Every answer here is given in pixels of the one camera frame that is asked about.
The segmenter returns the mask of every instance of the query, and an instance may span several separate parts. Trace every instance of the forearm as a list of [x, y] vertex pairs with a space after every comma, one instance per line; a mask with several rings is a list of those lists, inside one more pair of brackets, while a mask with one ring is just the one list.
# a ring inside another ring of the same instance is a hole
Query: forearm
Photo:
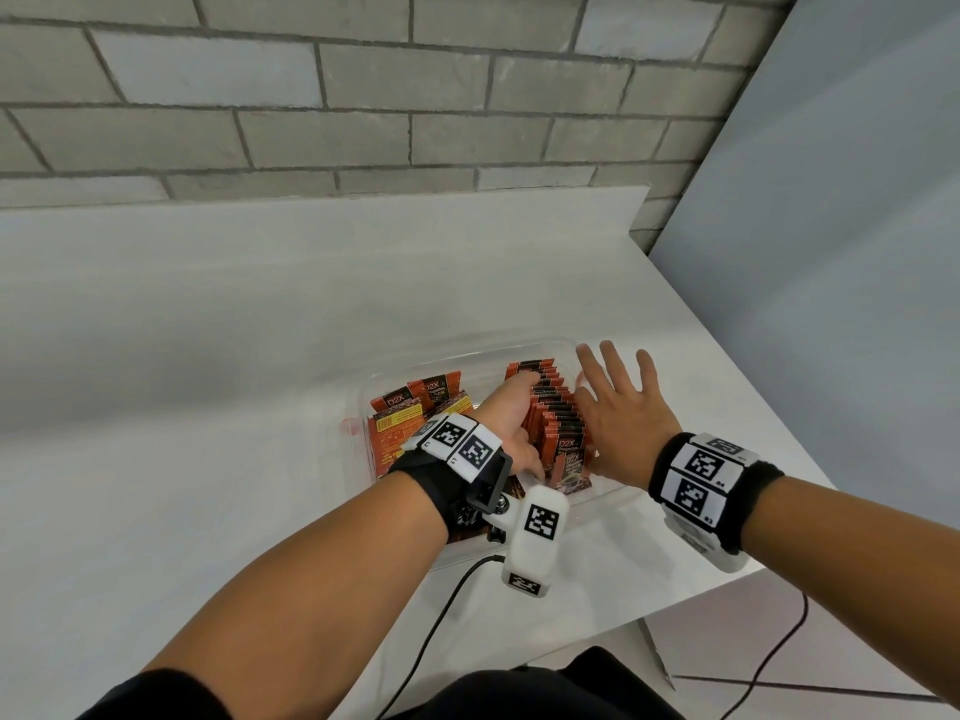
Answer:
[[236, 720], [326, 717], [446, 540], [426, 493], [392, 473], [258, 557], [147, 669], [190, 673]]
[[793, 478], [760, 495], [744, 549], [960, 707], [960, 532]]

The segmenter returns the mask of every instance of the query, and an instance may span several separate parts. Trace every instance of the black sleeve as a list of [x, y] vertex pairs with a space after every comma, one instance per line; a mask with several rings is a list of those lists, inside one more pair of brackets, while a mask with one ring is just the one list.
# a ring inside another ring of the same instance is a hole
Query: black sleeve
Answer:
[[176, 669], [153, 669], [131, 677], [103, 695], [78, 720], [231, 720], [216, 695]]

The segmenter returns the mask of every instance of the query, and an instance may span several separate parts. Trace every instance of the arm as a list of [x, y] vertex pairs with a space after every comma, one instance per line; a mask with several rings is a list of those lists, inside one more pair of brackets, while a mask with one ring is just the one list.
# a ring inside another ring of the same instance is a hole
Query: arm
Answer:
[[[520, 429], [537, 376], [498, 388], [473, 417], [519, 470], [543, 477]], [[402, 472], [271, 548], [227, 583], [145, 669], [182, 670], [236, 720], [327, 717], [354, 685], [447, 541]]]
[[[608, 376], [589, 348], [577, 349], [594, 392], [576, 394], [600, 452], [594, 472], [646, 490], [661, 450], [683, 430], [646, 351], [636, 354], [637, 391], [614, 345], [600, 350]], [[960, 532], [781, 477], [760, 494], [741, 538], [750, 556], [960, 708]]]

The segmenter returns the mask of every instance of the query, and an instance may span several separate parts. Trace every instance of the qr code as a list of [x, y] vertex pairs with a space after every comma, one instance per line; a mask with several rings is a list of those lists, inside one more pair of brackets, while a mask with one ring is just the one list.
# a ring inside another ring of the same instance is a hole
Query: qr code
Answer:
[[557, 535], [557, 523], [559, 522], [560, 514], [558, 512], [541, 508], [539, 505], [531, 505], [530, 512], [527, 513], [527, 523], [523, 526], [523, 529], [553, 541], [553, 537]]
[[457, 450], [457, 454], [477, 470], [480, 470], [484, 466], [484, 463], [486, 463], [493, 452], [494, 448], [490, 447], [477, 435], [470, 435], [460, 446], [460, 449]]
[[510, 579], [507, 580], [507, 583], [515, 589], [520, 589], [522, 592], [526, 593], [532, 593], [534, 596], [537, 596], [542, 588], [541, 585], [535, 580], [525, 579], [522, 576], [518, 576], [516, 573], [510, 574]]
[[461, 427], [459, 424], [453, 424], [451, 422], [444, 422], [443, 425], [430, 437], [431, 440], [436, 440], [437, 442], [442, 442], [447, 447], [453, 447], [458, 442], [463, 435], [467, 434], [467, 430]]
[[743, 447], [740, 447], [731, 441], [726, 441], [726, 439], [721, 439], [719, 436], [714, 436], [713, 439], [706, 443], [706, 446], [713, 447], [713, 449], [719, 450], [725, 455], [737, 455], [740, 452], [743, 452]]
[[717, 472], [720, 472], [723, 464], [724, 459], [698, 449], [693, 453], [693, 457], [687, 460], [686, 467], [683, 469], [697, 477], [702, 477], [704, 480], [713, 480]]
[[688, 513], [700, 518], [704, 505], [707, 504], [707, 489], [690, 480], [680, 480], [674, 502]]

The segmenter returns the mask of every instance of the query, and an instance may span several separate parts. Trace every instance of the hand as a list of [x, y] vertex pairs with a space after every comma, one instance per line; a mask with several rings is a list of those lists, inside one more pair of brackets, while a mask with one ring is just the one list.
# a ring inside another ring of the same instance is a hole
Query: hand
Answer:
[[574, 393], [577, 408], [600, 452], [590, 472], [646, 490], [661, 450], [684, 430], [661, 396], [649, 353], [636, 352], [643, 382], [643, 390], [637, 391], [614, 345], [602, 340], [600, 352], [609, 379], [594, 351], [585, 343], [577, 346], [583, 376], [596, 395], [594, 398], [584, 386], [578, 386]]
[[544, 466], [537, 448], [521, 426], [530, 409], [530, 388], [540, 380], [533, 371], [521, 371], [497, 387], [471, 415], [503, 440], [503, 451], [513, 459], [513, 474], [528, 470], [544, 481]]

